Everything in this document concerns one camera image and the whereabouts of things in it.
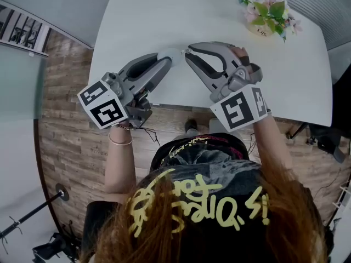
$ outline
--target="long reddish-brown hair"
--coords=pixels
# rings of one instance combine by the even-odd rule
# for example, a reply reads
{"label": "long reddish-brown hair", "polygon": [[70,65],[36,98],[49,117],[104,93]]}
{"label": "long reddish-brown hair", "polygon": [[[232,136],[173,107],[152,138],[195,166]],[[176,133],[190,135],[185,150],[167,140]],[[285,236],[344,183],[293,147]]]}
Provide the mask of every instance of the long reddish-brown hair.
{"label": "long reddish-brown hair", "polygon": [[[269,196],[271,223],[265,230],[264,243],[269,253],[279,263],[325,263],[324,229],[303,187],[290,170],[265,161],[262,155],[261,162],[261,184]],[[177,198],[161,194],[172,188],[167,179],[155,185],[155,199],[138,238],[128,230],[133,223],[130,202],[121,205],[101,229],[94,249],[95,263],[179,262],[183,233],[172,234],[172,214],[186,219],[180,207],[171,207]],[[196,245],[196,250],[201,249],[199,242]],[[82,255],[81,262],[87,263],[88,258]]]}

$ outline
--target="gray pants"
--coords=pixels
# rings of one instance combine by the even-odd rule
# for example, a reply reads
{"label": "gray pants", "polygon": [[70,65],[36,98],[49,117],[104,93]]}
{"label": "gray pants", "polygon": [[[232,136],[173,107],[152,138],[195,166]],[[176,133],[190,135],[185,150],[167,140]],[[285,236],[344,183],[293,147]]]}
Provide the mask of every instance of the gray pants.
{"label": "gray pants", "polygon": [[[236,138],[238,138],[242,142],[244,142],[242,140],[241,135],[239,134],[239,132],[237,130],[232,131],[231,133],[228,133],[228,131],[225,129],[224,125],[222,125],[222,123],[217,118],[213,118],[210,120],[208,128],[209,128],[209,134],[227,133],[227,134],[231,134],[232,136],[235,136]],[[186,134],[182,134],[180,136],[177,136],[173,140],[192,138],[193,136],[197,136],[197,135],[200,135],[200,133],[196,129],[189,129],[186,132]]]}

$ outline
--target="woman's left arm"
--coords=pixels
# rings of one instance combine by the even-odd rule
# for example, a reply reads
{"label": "woman's left arm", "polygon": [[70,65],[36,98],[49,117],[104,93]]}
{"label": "woman's left arm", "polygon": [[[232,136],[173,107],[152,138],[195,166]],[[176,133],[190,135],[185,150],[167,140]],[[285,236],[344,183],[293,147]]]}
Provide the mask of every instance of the woman's left arm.
{"label": "woman's left arm", "polygon": [[[117,144],[132,141],[131,131],[111,127],[110,139]],[[132,144],[116,145],[109,141],[109,151],[105,169],[106,193],[129,193],[135,186],[135,166]]]}

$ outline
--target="green leaf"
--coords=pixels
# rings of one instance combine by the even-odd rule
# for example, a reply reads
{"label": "green leaf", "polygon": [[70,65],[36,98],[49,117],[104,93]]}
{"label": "green leaf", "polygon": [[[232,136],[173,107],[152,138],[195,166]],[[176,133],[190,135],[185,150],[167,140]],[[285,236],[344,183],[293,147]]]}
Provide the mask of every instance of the green leaf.
{"label": "green leaf", "polygon": [[276,2],[269,7],[269,13],[275,18],[281,18],[285,10],[284,1]]}
{"label": "green leaf", "polygon": [[261,3],[253,2],[253,4],[256,7],[256,9],[258,10],[259,14],[265,18],[268,14],[268,8]]}
{"label": "green leaf", "polygon": [[272,30],[272,32],[275,32],[275,24],[273,20],[266,20],[266,23],[268,25],[268,27]]}
{"label": "green leaf", "polygon": [[258,18],[256,18],[255,20],[253,20],[251,22],[251,24],[253,25],[265,25],[264,19],[263,17],[259,16]]}
{"label": "green leaf", "polygon": [[277,24],[277,25],[275,26],[275,31],[276,31],[276,33],[278,33],[279,35],[281,35],[281,34],[283,33],[284,29],[281,27],[281,25]]}

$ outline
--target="wooden floor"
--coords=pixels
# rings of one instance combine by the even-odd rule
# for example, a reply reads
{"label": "wooden floor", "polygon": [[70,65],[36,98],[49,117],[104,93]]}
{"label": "wooden floor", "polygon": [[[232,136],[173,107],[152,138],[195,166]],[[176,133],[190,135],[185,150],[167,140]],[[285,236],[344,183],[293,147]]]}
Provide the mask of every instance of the wooden floor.
{"label": "wooden floor", "polygon": [[[49,61],[44,81],[42,119],[39,120],[39,140],[44,176],[51,195],[55,194],[56,183],[66,186],[70,194],[68,202],[55,201],[54,210],[62,224],[73,221],[73,227],[81,234],[89,202],[102,199],[103,177],[106,165],[108,138],[107,130],[99,130],[85,114],[78,101],[77,93],[88,84],[93,51],[53,31],[47,46]],[[145,127],[155,129],[161,145],[183,133],[188,118],[195,118],[200,131],[208,131],[208,121],[214,115],[199,108],[154,108]],[[279,121],[285,133],[291,122]],[[252,129],[240,130],[247,148],[250,146]],[[148,174],[151,160],[158,149],[143,130],[133,131],[133,149],[138,179]],[[337,200],[340,184],[347,181],[351,159],[343,164],[335,162],[331,155],[316,146],[305,144],[304,131],[294,141],[286,140],[295,164],[295,173],[309,187],[312,196],[323,186],[335,182],[319,191],[315,203],[322,219],[327,221],[333,211],[332,202]],[[341,142],[343,152],[348,152],[347,140]],[[250,155],[258,159],[255,147]]]}

